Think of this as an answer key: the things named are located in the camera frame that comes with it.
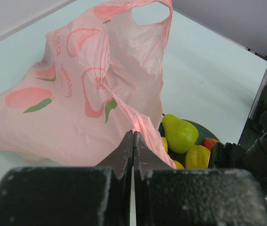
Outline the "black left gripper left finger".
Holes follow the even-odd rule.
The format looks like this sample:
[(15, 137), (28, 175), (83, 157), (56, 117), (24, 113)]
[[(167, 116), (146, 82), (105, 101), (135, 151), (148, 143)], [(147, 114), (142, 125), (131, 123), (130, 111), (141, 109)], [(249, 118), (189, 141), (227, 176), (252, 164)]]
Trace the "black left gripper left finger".
[(0, 226), (130, 224), (133, 132), (94, 167), (20, 167), (0, 181)]

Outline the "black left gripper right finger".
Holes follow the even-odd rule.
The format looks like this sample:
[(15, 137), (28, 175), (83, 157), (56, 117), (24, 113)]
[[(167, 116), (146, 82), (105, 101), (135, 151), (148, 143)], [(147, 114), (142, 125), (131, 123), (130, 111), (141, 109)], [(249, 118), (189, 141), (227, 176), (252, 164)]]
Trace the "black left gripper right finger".
[(267, 226), (258, 182), (243, 169), (175, 170), (133, 134), (136, 224)]

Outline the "yellow fake mango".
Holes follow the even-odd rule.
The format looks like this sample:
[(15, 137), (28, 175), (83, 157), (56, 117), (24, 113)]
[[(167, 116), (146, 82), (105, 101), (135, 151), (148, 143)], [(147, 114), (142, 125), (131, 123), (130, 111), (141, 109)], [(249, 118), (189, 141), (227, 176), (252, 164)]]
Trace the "yellow fake mango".
[(176, 165), (178, 170), (184, 170), (185, 169), (184, 166), (180, 162), (178, 162), (176, 160), (174, 160), (173, 162)]

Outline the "yellow fake starfruit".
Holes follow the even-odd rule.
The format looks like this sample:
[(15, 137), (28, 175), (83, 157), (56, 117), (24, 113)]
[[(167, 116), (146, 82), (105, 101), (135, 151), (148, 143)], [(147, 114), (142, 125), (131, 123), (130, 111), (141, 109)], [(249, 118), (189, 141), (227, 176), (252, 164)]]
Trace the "yellow fake starfruit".
[(211, 152), (202, 145), (193, 145), (185, 157), (186, 169), (207, 169)]

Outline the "yellow fake banana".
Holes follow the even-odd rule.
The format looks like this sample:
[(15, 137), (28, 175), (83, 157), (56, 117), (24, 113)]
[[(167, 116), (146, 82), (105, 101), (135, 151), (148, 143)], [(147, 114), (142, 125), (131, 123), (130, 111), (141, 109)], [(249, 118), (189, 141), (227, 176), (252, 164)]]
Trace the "yellow fake banana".
[(163, 146), (164, 146), (165, 152), (168, 153), (167, 139), (165, 137), (161, 137), (161, 138), (162, 138), (162, 142), (163, 142)]

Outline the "green fake guava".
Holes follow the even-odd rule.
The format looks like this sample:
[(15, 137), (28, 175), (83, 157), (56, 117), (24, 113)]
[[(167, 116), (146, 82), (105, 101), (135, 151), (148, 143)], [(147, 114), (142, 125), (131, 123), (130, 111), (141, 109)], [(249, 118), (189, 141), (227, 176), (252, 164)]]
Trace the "green fake guava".
[(162, 125), (168, 147), (175, 153), (186, 153), (198, 140), (198, 129), (190, 122), (173, 114), (165, 114)]

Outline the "red fake watermelon slice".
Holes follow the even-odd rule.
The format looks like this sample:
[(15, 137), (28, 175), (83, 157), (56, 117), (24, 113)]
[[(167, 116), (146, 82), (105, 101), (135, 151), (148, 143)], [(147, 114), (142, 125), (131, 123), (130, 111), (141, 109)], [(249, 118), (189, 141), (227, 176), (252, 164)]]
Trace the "red fake watermelon slice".
[(216, 140), (213, 138), (205, 138), (204, 139), (204, 147), (206, 147), (211, 152), (213, 147), (219, 142), (220, 142), (219, 140)]

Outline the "pink plastic bag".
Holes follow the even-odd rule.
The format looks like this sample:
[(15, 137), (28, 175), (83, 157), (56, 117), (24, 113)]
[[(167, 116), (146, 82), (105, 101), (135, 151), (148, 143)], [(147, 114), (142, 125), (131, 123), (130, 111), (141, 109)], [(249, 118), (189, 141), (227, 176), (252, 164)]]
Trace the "pink plastic bag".
[(172, 14), (139, 25), (148, 3), (108, 1), (49, 32), (43, 60), (0, 94), (0, 150), (95, 166), (132, 130), (174, 168), (158, 132)]

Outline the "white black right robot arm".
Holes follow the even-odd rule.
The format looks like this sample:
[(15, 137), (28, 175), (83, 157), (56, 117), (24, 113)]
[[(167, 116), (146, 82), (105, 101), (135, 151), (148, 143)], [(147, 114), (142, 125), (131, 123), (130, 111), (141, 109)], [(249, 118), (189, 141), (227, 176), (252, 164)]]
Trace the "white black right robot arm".
[(238, 144), (218, 142), (212, 148), (209, 168), (237, 168), (253, 174), (267, 197), (267, 85), (252, 117), (248, 118)]

